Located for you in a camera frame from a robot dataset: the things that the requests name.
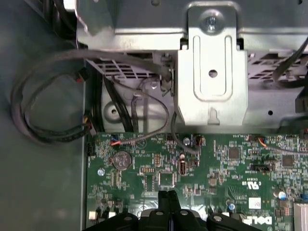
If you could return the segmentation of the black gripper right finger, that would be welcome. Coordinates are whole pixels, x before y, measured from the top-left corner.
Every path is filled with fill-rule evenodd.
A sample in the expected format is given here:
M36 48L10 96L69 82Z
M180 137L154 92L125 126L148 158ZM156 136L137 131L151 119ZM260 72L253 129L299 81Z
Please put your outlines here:
M206 221L182 209L175 191L169 191L170 210L175 231L249 231L250 226L224 214L214 213Z

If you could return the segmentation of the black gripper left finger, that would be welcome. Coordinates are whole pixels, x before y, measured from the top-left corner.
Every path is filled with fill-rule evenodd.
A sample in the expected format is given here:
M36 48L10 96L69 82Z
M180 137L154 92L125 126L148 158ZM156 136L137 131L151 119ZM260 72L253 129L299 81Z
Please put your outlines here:
M158 192L158 208L144 210L138 218L128 212L120 213L112 218L101 221L87 231L169 231L171 230L171 210L169 194Z

